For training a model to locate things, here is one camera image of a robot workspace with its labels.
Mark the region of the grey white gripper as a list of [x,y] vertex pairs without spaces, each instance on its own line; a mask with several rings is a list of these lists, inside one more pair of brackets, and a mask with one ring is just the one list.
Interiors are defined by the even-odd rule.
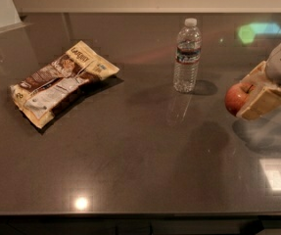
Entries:
[[281,89],[269,88],[271,80],[281,85],[281,43],[241,81],[243,90],[254,90],[236,114],[237,118],[254,120],[281,106]]

